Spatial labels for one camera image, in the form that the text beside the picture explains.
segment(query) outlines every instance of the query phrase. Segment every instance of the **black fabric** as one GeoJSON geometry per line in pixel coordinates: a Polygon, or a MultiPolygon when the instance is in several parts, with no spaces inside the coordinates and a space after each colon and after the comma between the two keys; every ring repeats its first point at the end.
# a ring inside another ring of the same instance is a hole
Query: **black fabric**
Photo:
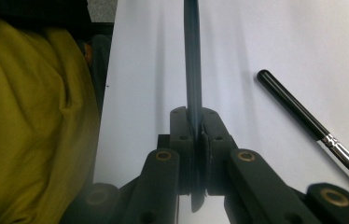
{"type": "Polygon", "coordinates": [[[91,26],[87,5],[87,0],[0,0],[0,16],[25,25],[87,29],[91,26]]]}

